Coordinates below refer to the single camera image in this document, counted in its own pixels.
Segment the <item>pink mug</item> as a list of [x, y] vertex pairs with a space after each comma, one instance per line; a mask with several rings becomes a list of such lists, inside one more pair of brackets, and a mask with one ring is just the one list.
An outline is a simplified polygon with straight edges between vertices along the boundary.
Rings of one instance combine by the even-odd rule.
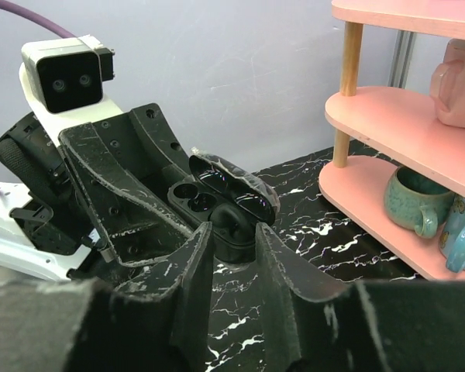
[[465, 129], [465, 40], [448, 42], [443, 62], [432, 74], [429, 96], [442, 124]]

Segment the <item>black marbled table mat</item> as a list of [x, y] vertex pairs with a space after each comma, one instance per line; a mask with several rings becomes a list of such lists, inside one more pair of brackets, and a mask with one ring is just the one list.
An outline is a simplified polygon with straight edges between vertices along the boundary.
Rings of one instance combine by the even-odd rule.
[[[322, 196], [319, 174], [331, 159], [327, 148], [257, 171], [281, 202], [273, 231], [289, 249], [342, 282], [418, 279], [418, 273]], [[205, 370], [265, 370], [263, 334], [257, 265], [215, 260]]]

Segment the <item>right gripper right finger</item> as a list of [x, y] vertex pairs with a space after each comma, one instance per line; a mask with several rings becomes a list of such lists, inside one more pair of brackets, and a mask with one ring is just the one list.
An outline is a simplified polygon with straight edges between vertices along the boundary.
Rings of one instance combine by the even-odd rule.
[[269, 371], [465, 371], [465, 281], [343, 283], [256, 227]]

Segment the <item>green ceramic mug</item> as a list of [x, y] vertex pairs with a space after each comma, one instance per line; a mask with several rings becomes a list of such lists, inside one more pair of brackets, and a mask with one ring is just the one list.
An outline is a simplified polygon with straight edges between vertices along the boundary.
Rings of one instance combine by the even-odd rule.
[[455, 193], [412, 170], [398, 167], [387, 182], [384, 210], [396, 225], [423, 239], [433, 238], [446, 221]]

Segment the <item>pink three-tier shelf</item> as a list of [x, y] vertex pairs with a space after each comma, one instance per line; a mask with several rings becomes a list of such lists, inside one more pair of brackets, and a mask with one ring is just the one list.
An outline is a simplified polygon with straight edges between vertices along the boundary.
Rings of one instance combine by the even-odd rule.
[[465, 129], [439, 122], [454, 64], [438, 69], [435, 97], [404, 88], [357, 84], [366, 25], [465, 40], [465, 1], [334, 1], [345, 22], [339, 92], [325, 104], [336, 128], [333, 159], [319, 176], [323, 196], [392, 253], [429, 280], [465, 280], [446, 268], [437, 233], [423, 239], [397, 226], [384, 212], [386, 184], [399, 164], [465, 197]]

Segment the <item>black earbud charging case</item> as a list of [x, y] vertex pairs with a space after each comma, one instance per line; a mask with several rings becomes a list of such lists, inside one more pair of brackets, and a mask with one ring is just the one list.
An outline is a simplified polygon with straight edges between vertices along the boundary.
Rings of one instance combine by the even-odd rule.
[[218, 260], [254, 261], [256, 224], [274, 224], [281, 207], [277, 192], [241, 167], [202, 150], [192, 150], [188, 166], [191, 174], [167, 193], [172, 208], [194, 228], [212, 223]]

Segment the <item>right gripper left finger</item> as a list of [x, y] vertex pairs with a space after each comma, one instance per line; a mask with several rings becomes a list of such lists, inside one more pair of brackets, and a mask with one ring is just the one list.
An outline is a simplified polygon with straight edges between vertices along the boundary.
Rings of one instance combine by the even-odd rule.
[[0, 371], [201, 371], [212, 224], [111, 288], [97, 279], [0, 285]]

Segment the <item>teal ceramic mug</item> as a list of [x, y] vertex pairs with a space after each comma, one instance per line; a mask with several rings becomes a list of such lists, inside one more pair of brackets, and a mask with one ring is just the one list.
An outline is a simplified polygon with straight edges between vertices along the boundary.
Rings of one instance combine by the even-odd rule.
[[439, 248], [446, 268], [453, 273], [465, 271], [465, 197], [457, 195], [439, 237]]

